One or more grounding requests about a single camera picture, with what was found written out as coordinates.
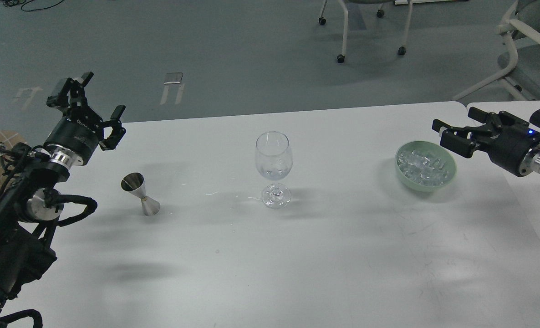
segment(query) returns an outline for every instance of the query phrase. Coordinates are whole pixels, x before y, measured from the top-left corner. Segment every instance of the white table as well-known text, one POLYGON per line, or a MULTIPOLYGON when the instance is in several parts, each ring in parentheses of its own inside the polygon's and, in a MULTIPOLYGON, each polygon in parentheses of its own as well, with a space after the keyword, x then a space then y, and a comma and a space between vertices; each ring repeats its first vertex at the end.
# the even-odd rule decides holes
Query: white table
POLYGON ((395 176, 403 143, 438 143, 432 120, 471 125, 466 113, 437 102, 128 123, 115 151, 58 185, 99 208, 58 229, 58 261, 3 314, 35 308, 46 328, 540 327, 540 237, 508 173, 455 155, 457 179, 430 195, 395 176), (269 182, 254 144, 273 129, 295 159, 281 210, 257 200, 269 182), (156 216, 120 189, 131 172, 156 216))

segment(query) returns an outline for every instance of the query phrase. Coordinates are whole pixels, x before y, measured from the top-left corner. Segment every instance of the cable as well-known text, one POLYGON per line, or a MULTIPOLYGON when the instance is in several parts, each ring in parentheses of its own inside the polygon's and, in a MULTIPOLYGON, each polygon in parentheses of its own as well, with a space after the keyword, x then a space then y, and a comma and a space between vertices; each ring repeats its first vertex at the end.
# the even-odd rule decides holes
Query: cable
POLYGON ((24 12, 35 12, 35 11, 38 11, 38 10, 44 10, 44 9, 53 8, 53 7, 55 7, 55 6, 59 5, 59 4, 61 4, 62 2, 64 2, 64 0, 60 0, 60 2, 58 2, 57 4, 55 4, 55 5, 53 5, 53 6, 45 7, 45 8, 37 8, 37 9, 29 9, 29 10, 23 9, 24 6, 25 6, 26 4, 28 4, 28 3, 30 3, 30 2, 33 2, 33 1, 35 1, 35 0, 28 0, 28 1, 26 1, 25 3, 23 3, 23 4, 21 5, 21 10, 24 11, 24 12))
POLYGON ((43 327, 43 320, 41 319, 41 314, 34 309, 23 310, 23 311, 15 312, 14 314, 10 314, 8 316, 0 317, 0 321, 4 323, 11 323, 19 319, 26 318, 28 316, 33 318, 33 328, 43 327))

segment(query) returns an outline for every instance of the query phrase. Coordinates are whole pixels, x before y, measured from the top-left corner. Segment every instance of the wine glass stem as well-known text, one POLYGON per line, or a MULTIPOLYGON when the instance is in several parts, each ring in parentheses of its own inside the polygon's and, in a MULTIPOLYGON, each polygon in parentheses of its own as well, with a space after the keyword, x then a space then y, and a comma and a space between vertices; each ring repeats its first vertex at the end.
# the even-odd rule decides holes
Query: wine glass stem
POLYGON ((274 197, 280 197, 280 196, 282 196, 283 194, 284 194, 284 193, 282 192, 282 190, 280 190, 279 187, 274 188, 274 190, 272 191, 272 195, 273 195, 274 197))

